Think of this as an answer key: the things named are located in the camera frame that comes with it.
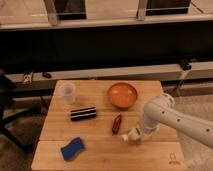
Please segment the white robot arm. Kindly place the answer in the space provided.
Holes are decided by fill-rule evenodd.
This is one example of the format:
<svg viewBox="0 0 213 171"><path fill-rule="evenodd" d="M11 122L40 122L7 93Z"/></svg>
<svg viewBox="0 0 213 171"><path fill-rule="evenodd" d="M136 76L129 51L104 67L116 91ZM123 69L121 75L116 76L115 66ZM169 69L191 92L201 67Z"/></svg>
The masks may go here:
<svg viewBox="0 0 213 171"><path fill-rule="evenodd" d="M146 102L138 121L142 137L152 133L161 123L213 149L213 122L179 112L174 105L174 98L166 93Z"/></svg>

